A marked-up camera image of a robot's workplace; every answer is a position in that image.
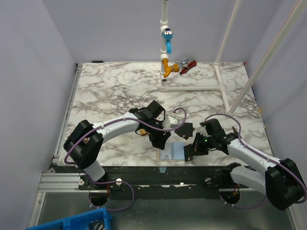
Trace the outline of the beige leather card holder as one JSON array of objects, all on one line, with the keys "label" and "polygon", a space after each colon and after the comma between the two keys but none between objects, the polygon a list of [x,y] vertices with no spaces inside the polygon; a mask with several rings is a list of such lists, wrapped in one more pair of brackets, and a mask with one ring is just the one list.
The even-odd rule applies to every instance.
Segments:
[{"label": "beige leather card holder", "polygon": [[158,161],[184,161],[184,147],[186,142],[168,142],[164,150],[157,151]]}]

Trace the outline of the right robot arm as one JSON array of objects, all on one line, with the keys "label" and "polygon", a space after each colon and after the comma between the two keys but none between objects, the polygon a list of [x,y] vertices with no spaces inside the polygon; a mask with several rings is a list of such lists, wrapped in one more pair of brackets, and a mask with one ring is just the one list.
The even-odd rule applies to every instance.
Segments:
[{"label": "right robot arm", "polygon": [[262,193],[278,210],[306,201],[307,187],[293,160],[257,150],[243,141],[239,131],[227,134],[215,118],[202,122],[201,127],[193,143],[184,147],[185,161],[218,150],[246,164],[235,162],[222,168],[217,177],[222,188],[245,185]]}]

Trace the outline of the silver VIP card top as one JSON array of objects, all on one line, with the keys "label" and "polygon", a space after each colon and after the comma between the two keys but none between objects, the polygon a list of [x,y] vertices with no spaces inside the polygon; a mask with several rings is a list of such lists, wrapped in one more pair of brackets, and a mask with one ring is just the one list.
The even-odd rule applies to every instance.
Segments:
[{"label": "silver VIP card top", "polygon": [[173,160],[173,152],[171,150],[160,150],[159,160],[161,161],[171,161]]}]

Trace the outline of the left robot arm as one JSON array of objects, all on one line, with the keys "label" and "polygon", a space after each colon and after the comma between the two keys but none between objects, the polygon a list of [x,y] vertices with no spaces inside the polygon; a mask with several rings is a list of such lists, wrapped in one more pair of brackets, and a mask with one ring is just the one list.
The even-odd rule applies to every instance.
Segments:
[{"label": "left robot arm", "polygon": [[104,123],[95,125],[83,120],[69,135],[63,148],[72,162],[90,177],[90,184],[95,189],[102,189],[106,185],[106,172],[97,160],[102,145],[122,134],[143,129],[152,146],[164,150],[171,133],[162,131],[163,122],[157,120],[161,114],[166,118],[165,109],[157,101],[152,101],[147,107],[130,109],[118,119]]}]

